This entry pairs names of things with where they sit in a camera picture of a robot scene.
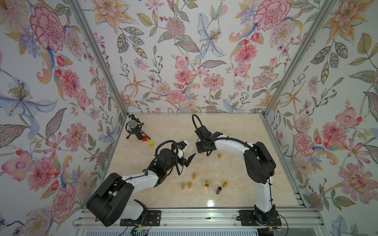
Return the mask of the square gold lipstick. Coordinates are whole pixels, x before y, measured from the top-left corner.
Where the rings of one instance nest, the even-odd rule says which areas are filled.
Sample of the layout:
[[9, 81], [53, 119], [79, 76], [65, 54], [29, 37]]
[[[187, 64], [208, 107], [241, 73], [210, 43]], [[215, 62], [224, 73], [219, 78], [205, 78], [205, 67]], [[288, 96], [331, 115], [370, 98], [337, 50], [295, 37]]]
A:
[[209, 180], [206, 180], [206, 181], [205, 181], [204, 188], [205, 188], [205, 189], [209, 189], [209, 186], [210, 186], [210, 181], [209, 181]]

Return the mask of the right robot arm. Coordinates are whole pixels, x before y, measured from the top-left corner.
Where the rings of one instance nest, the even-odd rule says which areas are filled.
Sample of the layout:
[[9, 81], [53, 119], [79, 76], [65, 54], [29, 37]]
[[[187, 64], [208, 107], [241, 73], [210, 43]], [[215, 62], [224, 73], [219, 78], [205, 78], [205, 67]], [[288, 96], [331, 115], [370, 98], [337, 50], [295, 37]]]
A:
[[276, 163], [262, 142], [243, 142], [220, 132], [211, 133], [198, 115], [192, 115], [195, 134], [198, 136], [198, 153], [209, 156], [215, 150], [229, 152], [244, 159], [249, 178], [255, 182], [256, 203], [250, 219], [257, 225], [266, 226], [270, 221], [278, 222], [278, 211], [273, 202], [272, 183]]

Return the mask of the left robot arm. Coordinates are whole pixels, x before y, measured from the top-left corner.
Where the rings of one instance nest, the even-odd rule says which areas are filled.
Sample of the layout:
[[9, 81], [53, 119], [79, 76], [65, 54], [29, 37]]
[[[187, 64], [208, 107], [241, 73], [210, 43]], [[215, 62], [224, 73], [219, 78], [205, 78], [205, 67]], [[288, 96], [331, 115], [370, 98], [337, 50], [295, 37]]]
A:
[[118, 219], [130, 220], [142, 225], [147, 220], [148, 208], [130, 197], [142, 190], [161, 185], [176, 169], [178, 175], [185, 167], [189, 167], [195, 155], [185, 159], [187, 141], [168, 140], [158, 145], [154, 159], [142, 173], [133, 176], [110, 174], [89, 198], [86, 208], [95, 216], [95, 221], [105, 227], [113, 225]]

